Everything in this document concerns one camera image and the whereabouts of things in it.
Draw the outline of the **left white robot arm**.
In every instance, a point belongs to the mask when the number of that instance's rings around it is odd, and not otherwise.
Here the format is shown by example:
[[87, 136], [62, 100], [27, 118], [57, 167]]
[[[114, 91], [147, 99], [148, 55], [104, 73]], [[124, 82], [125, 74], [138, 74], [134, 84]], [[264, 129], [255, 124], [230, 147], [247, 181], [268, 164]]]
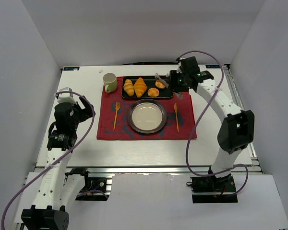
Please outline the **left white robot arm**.
[[38, 177], [41, 185], [30, 208], [22, 210], [21, 219], [29, 230], [66, 230], [69, 225], [67, 206], [76, 190], [85, 185], [82, 175], [66, 179], [66, 168], [75, 147], [80, 144], [77, 129], [81, 122], [95, 117], [94, 107], [84, 97], [57, 95], [55, 121], [48, 129], [46, 166]]

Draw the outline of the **metal serving tongs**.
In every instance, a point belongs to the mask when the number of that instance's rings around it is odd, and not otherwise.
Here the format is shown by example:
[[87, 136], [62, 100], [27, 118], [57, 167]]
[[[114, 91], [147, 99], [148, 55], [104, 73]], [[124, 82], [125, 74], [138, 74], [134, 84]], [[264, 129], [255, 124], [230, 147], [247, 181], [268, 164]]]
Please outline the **metal serving tongs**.
[[[171, 91], [171, 89], [169, 87], [169, 84], [166, 82], [166, 80], [162, 79], [158, 73], [155, 74], [155, 79], [160, 81], [165, 86], [165, 88], [167, 88], [168, 90]], [[182, 93], [177, 93], [177, 92], [172, 92], [172, 93], [174, 95], [176, 95], [180, 100], [183, 98], [183, 94]]]

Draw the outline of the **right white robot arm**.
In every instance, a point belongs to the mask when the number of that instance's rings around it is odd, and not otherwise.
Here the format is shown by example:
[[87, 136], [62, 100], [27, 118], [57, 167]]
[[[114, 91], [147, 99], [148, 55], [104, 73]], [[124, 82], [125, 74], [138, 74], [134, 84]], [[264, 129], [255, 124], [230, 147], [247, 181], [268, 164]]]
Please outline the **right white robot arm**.
[[206, 177], [223, 179], [236, 168], [240, 153], [253, 142], [254, 113], [234, 104], [220, 89], [209, 71], [194, 73], [172, 70], [167, 74], [166, 87], [174, 93], [194, 90], [218, 116], [221, 127], [217, 135], [219, 151]]

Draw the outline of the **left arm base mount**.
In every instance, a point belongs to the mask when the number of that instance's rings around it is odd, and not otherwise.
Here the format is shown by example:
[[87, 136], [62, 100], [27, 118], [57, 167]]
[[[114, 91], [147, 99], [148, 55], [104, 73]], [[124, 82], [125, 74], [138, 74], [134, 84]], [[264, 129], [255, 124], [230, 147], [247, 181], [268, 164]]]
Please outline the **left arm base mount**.
[[84, 187], [80, 190], [76, 197], [76, 201], [107, 201], [107, 198], [102, 194], [107, 192], [107, 178], [93, 177], [90, 175], [87, 168], [72, 168], [70, 172], [66, 172], [65, 176], [81, 175], [84, 179]]

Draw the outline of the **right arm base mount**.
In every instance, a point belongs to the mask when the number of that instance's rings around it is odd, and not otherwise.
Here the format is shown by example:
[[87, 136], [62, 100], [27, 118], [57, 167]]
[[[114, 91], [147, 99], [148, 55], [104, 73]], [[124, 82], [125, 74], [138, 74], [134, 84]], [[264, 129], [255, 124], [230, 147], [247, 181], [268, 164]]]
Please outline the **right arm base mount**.
[[192, 191], [194, 204], [237, 203], [236, 186], [232, 175], [225, 178], [191, 177], [186, 183]]

